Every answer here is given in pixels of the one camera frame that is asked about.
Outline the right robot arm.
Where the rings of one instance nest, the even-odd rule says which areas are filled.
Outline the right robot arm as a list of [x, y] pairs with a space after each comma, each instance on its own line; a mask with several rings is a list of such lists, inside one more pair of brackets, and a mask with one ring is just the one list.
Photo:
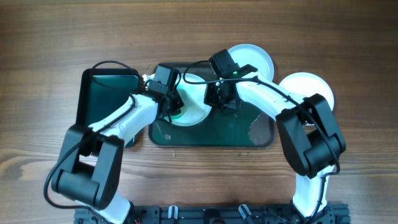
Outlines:
[[274, 119], [284, 156], [296, 172], [292, 221], [315, 223], [326, 215], [328, 180], [340, 173], [346, 143], [327, 99], [303, 77], [294, 91], [268, 80], [255, 66], [240, 65], [226, 49], [208, 59], [209, 105], [249, 103]]

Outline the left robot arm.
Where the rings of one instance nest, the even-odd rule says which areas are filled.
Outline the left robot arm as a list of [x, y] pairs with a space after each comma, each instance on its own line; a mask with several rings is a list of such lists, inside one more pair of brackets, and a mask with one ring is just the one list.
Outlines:
[[183, 104], [177, 93], [179, 70], [159, 64], [154, 76], [141, 80], [139, 88], [106, 118], [91, 124], [71, 126], [64, 138], [57, 163], [43, 189], [76, 201], [73, 210], [86, 210], [96, 222], [137, 223], [134, 205], [118, 193], [123, 151], [127, 142], [145, 126], [166, 117]]

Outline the green and yellow sponge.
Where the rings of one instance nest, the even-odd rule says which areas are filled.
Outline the green and yellow sponge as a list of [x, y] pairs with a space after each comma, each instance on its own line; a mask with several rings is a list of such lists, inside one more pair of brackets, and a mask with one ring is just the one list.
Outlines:
[[184, 114], [183, 108], [179, 108], [179, 109], [177, 109], [177, 110], [175, 110], [175, 111], [170, 113], [170, 118], [172, 120], [175, 120], [175, 119], [180, 118], [183, 114]]

